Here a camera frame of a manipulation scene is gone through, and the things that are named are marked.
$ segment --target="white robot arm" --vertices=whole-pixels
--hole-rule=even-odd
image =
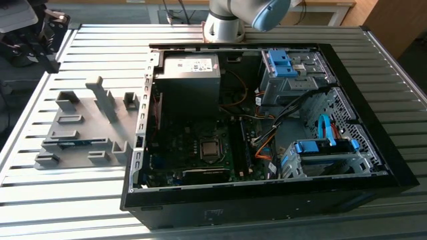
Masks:
[[[270,31],[286,16],[291,0],[211,0],[203,36],[212,43],[244,39],[243,22],[262,32]]]

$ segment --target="blue tab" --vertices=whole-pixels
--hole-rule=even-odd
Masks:
[[[296,77],[299,72],[294,70],[291,58],[284,50],[268,50],[270,63],[276,77]]]
[[[302,146],[298,143],[295,144],[295,149],[298,153],[303,152]]]
[[[286,165],[286,163],[287,163],[287,160],[288,160],[288,156],[286,156],[284,158],[283,158],[283,160],[282,160],[282,168],[283,168],[283,166]]]
[[[318,153],[319,152],[316,141],[300,141],[299,145],[302,146],[302,150],[304,153]]]
[[[358,140],[356,140],[356,139],[351,139],[350,142],[351,142],[351,145],[352,145],[352,147],[354,147],[354,150],[359,151],[359,149],[360,149],[360,144],[359,144]]]

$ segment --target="metal workbench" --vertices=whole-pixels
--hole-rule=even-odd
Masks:
[[[62,90],[92,96],[86,78],[99,75],[114,96],[138,92],[150,43],[202,42],[199,25],[83,25],[70,30],[58,55],[59,74],[46,74],[0,154],[0,239],[358,239],[426,237],[427,98],[368,31],[356,27],[247,29],[247,42],[332,44],[420,186],[348,213],[150,232],[119,210],[124,167],[33,169],[56,115]]]

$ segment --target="motherboard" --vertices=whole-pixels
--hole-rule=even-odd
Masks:
[[[263,161],[251,147],[258,131],[252,119],[166,120],[151,144],[148,186],[263,180]]]

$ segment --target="wooden wall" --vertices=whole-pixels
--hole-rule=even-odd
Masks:
[[[427,29],[427,0],[356,0],[343,26],[367,26],[398,59]]]

